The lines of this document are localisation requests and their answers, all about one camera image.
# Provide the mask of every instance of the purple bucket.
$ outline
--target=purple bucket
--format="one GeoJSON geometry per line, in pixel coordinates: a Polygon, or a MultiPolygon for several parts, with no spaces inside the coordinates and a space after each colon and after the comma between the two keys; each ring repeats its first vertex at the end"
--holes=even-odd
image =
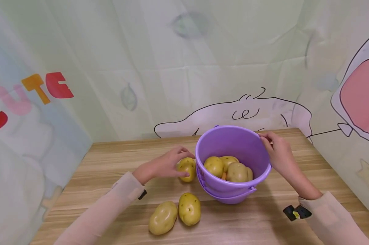
{"type": "Polygon", "coordinates": [[[255,132],[237,126],[215,126],[205,132],[195,147],[197,175],[202,188],[218,201],[236,204],[256,191],[271,171],[269,154],[255,132]],[[252,169],[254,180],[234,183],[209,173],[203,163],[208,157],[234,156],[252,169]]]}

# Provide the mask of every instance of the right hand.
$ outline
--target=right hand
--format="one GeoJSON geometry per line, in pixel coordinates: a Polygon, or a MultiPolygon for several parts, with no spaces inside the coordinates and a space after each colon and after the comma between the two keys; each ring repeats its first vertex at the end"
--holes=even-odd
{"type": "Polygon", "coordinates": [[[133,176],[142,185],[156,177],[188,177],[190,176],[188,172],[176,170],[176,163],[186,157],[195,159],[195,156],[186,148],[182,146],[174,147],[164,155],[140,165],[133,172],[133,176]]]}
{"type": "Polygon", "coordinates": [[[273,132],[259,133],[259,136],[269,153],[270,163],[277,172],[285,176],[299,170],[289,142],[273,132]]]}

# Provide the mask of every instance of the cartoon character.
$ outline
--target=cartoon character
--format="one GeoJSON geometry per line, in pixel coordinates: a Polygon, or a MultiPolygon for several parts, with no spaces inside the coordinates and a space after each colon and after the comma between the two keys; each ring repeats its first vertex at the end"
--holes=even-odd
{"type": "Polygon", "coordinates": [[[40,208],[49,211],[62,190],[52,187],[52,196],[48,193],[56,185],[46,178],[42,159],[52,147],[54,131],[42,121],[40,108],[30,106],[25,115],[6,111],[9,121],[0,129],[0,237],[6,244],[17,243],[31,222],[44,218],[48,212],[41,217],[40,208]],[[17,222],[9,222],[15,216],[17,222]]]}
{"type": "Polygon", "coordinates": [[[369,39],[350,62],[331,106],[346,122],[338,126],[347,137],[354,130],[369,141],[369,39]]]}
{"type": "Polygon", "coordinates": [[[277,97],[260,98],[245,94],[239,100],[217,103],[194,111],[182,121],[158,124],[159,137],[190,136],[205,133],[216,125],[234,125],[253,131],[298,127],[305,136],[312,130],[311,112],[304,106],[277,97]]]}

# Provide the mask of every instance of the left hand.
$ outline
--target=left hand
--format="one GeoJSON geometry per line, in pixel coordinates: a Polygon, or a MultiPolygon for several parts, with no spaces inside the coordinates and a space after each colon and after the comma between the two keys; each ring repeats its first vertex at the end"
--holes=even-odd
{"type": "Polygon", "coordinates": [[[186,157],[195,159],[189,150],[182,146],[176,146],[164,155],[140,165],[133,172],[133,175],[142,185],[157,177],[187,177],[189,176],[188,172],[176,170],[176,163],[186,157]]]}

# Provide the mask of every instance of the pink letter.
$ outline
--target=pink letter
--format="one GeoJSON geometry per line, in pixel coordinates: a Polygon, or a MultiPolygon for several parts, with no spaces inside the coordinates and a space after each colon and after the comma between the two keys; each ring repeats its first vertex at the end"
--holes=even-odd
{"type": "Polygon", "coordinates": [[[32,110],[32,104],[27,97],[27,94],[24,92],[20,84],[14,85],[14,90],[20,97],[19,101],[15,101],[6,88],[0,86],[0,98],[2,102],[16,115],[22,116],[28,114],[32,110]]]}
{"type": "Polygon", "coordinates": [[[48,92],[50,92],[50,94],[57,99],[73,98],[74,95],[70,91],[69,87],[64,83],[62,84],[59,83],[60,81],[66,81],[62,73],[60,72],[47,73],[46,86],[48,92]]]}

